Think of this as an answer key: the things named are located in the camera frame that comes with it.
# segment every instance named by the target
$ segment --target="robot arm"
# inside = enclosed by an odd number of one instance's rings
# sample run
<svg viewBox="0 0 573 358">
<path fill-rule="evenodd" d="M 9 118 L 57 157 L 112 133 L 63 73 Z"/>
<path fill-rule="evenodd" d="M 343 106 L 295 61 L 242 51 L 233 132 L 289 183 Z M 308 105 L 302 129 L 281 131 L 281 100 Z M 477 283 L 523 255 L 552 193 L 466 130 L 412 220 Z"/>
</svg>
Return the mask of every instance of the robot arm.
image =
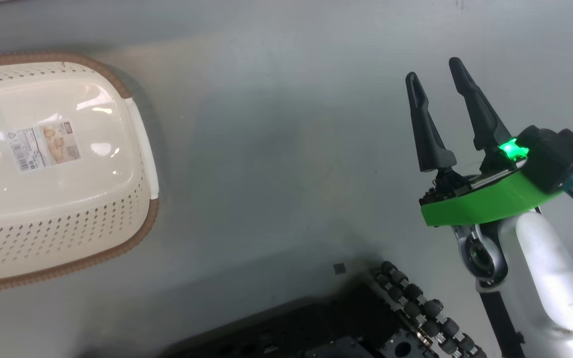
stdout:
<svg viewBox="0 0 573 358">
<path fill-rule="evenodd" d="M 573 260 L 538 211 L 560 190 L 573 197 L 573 133 L 528 127 L 513 138 L 457 58 L 450 59 L 484 150 L 480 174 L 464 177 L 428 113 L 415 73 L 406 77 L 419 166 L 437 170 L 420 199 L 428 226 L 451 226 L 462 261 L 505 357 L 573 358 Z"/>
</svg>

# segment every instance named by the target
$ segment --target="green led light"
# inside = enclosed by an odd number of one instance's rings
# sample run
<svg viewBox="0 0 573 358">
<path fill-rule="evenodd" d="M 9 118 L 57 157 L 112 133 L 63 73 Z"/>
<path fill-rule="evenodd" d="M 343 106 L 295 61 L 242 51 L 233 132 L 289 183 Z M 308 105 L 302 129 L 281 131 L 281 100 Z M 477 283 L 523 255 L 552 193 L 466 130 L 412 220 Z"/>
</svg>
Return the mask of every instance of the green led light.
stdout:
<svg viewBox="0 0 573 358">
<path fill-rule="evenodd" d="M 505 156 L 512 159 L 513 161 L 517 161 L 521 158 L 527 158 L 527 154 L 530 151 L 525 147 L 519 147 L 516 145 L 516 138 L 512 138 L 510 141 L 507 141 L 498 146 L 498 148 L 503 150 Z"/>
</svg>

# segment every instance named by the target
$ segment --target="product label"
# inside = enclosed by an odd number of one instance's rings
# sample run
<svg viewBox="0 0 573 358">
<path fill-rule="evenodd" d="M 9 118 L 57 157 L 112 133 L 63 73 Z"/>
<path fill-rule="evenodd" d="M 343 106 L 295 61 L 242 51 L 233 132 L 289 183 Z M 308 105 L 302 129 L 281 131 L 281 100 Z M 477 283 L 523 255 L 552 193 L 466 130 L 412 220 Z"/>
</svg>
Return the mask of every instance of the product label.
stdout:
<svg viewBox="0 0 573 358">
<path fill-rule="evenodd" d="M 81 159 L 70 122 L 50 123 L 7 133 L 19 173 Z"/>
</svg>

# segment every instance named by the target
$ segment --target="small black square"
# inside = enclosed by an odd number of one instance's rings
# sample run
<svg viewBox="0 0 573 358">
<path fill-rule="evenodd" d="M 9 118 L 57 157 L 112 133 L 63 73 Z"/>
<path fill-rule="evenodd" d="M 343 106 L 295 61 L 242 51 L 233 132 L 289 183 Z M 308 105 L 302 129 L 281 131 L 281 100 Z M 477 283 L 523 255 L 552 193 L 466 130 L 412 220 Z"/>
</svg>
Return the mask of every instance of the small black square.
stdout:
<svg viewBox="0 0 573 358">
<path fill-rule="evenodd" d="M 346 273 L 346 266 L 343 263 L 333 265 L 333 269 L 335 270 L 335 274 Z"/>
</svg>

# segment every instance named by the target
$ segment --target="white plastic basket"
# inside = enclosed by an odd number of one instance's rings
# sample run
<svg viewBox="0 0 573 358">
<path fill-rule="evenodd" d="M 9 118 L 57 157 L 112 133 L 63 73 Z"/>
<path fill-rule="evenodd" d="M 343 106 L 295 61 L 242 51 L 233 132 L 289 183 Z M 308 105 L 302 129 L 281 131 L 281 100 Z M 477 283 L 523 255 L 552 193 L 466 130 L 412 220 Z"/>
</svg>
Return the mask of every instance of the white plastic basket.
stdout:
<svg viewBox="0 0 573 358">
<path fill-rule="evenodd" d="M 0 55 L 0 289 L 113 258 L 158 210 L 139 111 L 102 64 Z"/>
</svg>

